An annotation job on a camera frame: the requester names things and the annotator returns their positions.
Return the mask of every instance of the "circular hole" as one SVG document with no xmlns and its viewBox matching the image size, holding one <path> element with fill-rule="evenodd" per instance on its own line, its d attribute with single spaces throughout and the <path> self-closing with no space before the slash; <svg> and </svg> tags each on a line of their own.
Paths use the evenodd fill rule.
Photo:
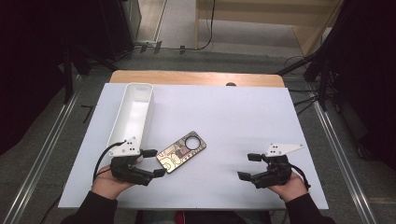
<svg viewBox="0 0 396 224">
<path fill-rule="evenodd" d="M 189 150 L 195 150 L 199 147 L 199 145 L 201 144 L 201 141 L 197 138 L 197 137 L 189 137 L 186 140 L 186 147 Z"/>
</svg>

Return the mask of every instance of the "robotic hand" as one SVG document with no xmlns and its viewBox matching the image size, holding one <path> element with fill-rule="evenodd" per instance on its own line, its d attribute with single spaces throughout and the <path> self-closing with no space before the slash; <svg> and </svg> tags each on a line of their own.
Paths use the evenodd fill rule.
<svg viewBox="0 0 396 224">
<path fill-rule="evenodd" d="M 291 168 L 303 176 L 305 186 L 309 188 L 304 173 L 298 167 L 289 163 L 287 153 L 303 148 L 303 145 L 271 144 L 263 154 L 247 154 L 250 161 L 265 161 L 268 164 L 267 171 L 256 175 L 238 172 L 239 179 L 249 181 L 256 189 L 265 189 L 274 185 L 284 185 L 290 180 Z"/>
<path fill-rule="evenodd" d="M 102 154 L 101 159 L 108 151 L 109 156 L 113 157 L 110 164 L 111 174 L 120 181 L 147 186 L 153 178 L 165 175 L 166 169 L 149 172 L 136 167 L 136 164 L 141 162 L 143 158 L 155 157 L 157 150 L 140 149 L 135 137 L 108 147 Z M 96 165 L 93 179 L 96 178 L 99 163 L 100 161 Z"/>
</svg>

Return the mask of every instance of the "floor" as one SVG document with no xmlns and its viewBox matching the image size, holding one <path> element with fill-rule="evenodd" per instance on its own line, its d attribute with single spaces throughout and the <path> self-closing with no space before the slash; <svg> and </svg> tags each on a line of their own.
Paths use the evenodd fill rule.
<svg viewBox="0 0 396 224">
<path fill-rule="evenodd" d="M 166 48 L 178 49 L 180 46 L 193 47 L 193 3 L 193 0 L 140 1 L 142 16 L 149 14 L 154 23 L 149 25 L 150 22 L 142 20 L 137 41 L 153 45 L 162 41 L 162 53 L 154 54 L 152 49 L 146 53 L 134 52 L 132 56 L 117 62 L 117 66 L 124 69 L 193 69 L 259 74 L 262 71 L 278 71 L 302 57 L 289 26 L 246 22 L 215 21 L 211 44 L 197 54 L 180 55 L 177 50 L 167 50 Z M 203 32 L 208 31 L 209 23 L 210 21 L 201 21 Z M 199 45 L 204 46 L 208 38 L 208 33 L 200 35 Z M 301 67 L 284 76 L 288 88 L 301 90 L 312 85 L 315 87 L 315 82 L 304 82 L 304 70 Z M 88 77 L 76 76 L 77 96 L 74 103 L 63 105 L 63 93 L 60 92 L 21 142 L 0 157 L 0 220 L 5 223 L 38 223 L 47 208 L 62 193 L 64 182 L 89 126 L 90 111 L 109 76 L 111 73 L 100 65 L 94 65 Z M 293 102 L 309 97 L 307 92 L 290 92 L 290 95 Z M 333 217 L 337 223 L 394 223 L 396 172 L 381 161 L 365 161 L 360 158 L 342 117 L 330 103 L 327 107 L 328 111 L 323 114 L 318 105 L 313 105 L 299 117 L 307 143 L 310 148 L 315 148 L 311 152 L 312 157 L 330 206 L 329 210 L 322 213 Z M 296 107 L 297 111 L 301 109 L 303 106 Z M 60 114 L 64 114 L 66 120 L 59 120 Z M 329 140 L 332 134 L 325 131 L 324 124 L 329 121 L 336 137 L 333 144 Z M 55 142 L 48 141 L 49 134 L 52 134 Z M 49 151 L 48 156 L 43 153 L 46 150 Z M 35 162 L 37 158 L 43 161 L 38 164 Z M 36 182 L 29 181 L 31 173 L 40 178 Z M 26 187 L 26 191 L 18 191 L 21 187 Z M 15 217 L 7 217 L 18 192 L 25 193 L 27 200 L 20 207 L 14 208 L 17 214 Z M 362 211 L 359 199 L 367 200 Z M 59 223 L 63 217 L 74 212 L 55 208 L 47 223 Z M 134 211 L 120 209 L 116 223 L 125 223 L 126 220 L 134 223 L 134 214 Z M 271 215 L 274 223 L 289 223 L 286 218 L 284 221 L 283 212 L 274 211 Z"/>
</svg>

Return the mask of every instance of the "hand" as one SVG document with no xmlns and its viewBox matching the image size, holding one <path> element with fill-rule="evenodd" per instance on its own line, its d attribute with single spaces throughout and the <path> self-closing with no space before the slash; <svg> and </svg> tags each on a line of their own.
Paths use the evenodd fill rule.
<svg viewBox="0 0 396 224">
<path fill-rule="evenodd" d="M 102 167 L 93 181 L 91 191 L 110 200 L 115 200 L 123 191 L 134 184 L 119 181 L 111 174 L 110 166 Z"/>
<path fill-rule="evenodd" d="M 268 189 L 277 193 L 285 203 L 308 193 L 303 180 L 294 172 L 291 172 L 290 180 L 285 185 L 275 185 Z"/>
</svg>

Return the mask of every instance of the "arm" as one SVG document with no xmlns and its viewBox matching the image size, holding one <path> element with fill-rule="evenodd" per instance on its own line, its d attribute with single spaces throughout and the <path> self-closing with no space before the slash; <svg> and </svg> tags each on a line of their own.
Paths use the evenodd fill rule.
<svg viewBox="0 0 396 224">
<path fill-rule="evenodd" d="M 268 189 L 277 193 L 285 202 L 290 220 L 294 223 L 335 224 L 331 218 L 324 217 L 319 212 L 303 180 L 297 174 L 291 173 L 290 180 L 285 185 L 272 186 Z"/>
<path fill-rule="evenodd" d="M 100 169 L 99 176 L 93 181 L 92 189 L 81 207 L 73 216 L 65 218 L 62 224 L 114 223 L 116 198 L 133 184 L 120 182 L 113 177 L 109 169 L 109 166 Z"/>
</svg>

